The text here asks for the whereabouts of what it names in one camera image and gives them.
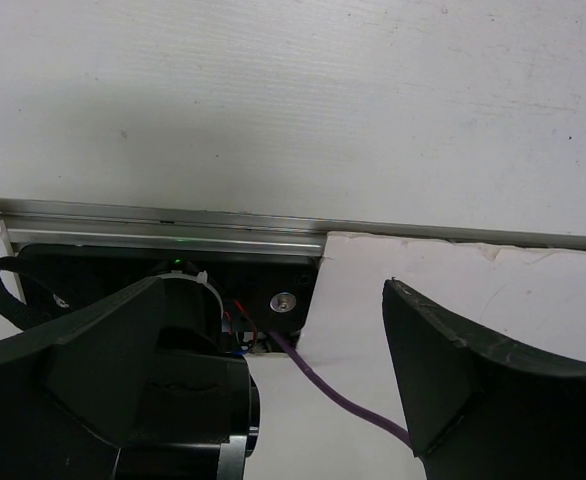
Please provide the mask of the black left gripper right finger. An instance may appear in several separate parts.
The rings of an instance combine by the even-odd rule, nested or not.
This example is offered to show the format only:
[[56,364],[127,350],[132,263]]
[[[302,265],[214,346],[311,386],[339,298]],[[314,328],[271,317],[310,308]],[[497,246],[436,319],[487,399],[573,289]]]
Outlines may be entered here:
[[383,320],[413,454],[430,479],[586,479],[586,362],[388,280]]

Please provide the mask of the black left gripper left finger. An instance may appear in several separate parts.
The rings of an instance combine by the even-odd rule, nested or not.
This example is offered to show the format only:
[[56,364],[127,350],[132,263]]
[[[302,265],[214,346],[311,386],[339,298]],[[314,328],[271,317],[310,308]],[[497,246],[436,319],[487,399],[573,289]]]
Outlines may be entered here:
[[142,280],[0,341],[0,479],[111,479],[164,315]]

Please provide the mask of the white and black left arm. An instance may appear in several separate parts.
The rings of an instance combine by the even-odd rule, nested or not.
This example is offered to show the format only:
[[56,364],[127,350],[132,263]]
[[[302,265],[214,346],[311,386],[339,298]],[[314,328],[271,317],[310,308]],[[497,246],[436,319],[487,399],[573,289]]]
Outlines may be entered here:
[[[258,388],[209,309],[205,273],[146,277],[105,298],[0,258],[0,479],[240,479]],[[405,426],[340,395],[430,479],[586,479],[586,363],[513,340],[392,279],[383,320]]]

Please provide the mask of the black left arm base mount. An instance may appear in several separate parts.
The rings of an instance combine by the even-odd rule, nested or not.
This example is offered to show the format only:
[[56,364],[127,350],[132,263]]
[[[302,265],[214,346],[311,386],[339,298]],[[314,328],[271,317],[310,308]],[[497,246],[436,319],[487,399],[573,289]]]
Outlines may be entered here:
[[237,355],[278,351],[272,332],[298,342],[319,270],[310,257],[150,248],[30,245],[17,256],[27,305],[52,318],[158,276],[159,346]]

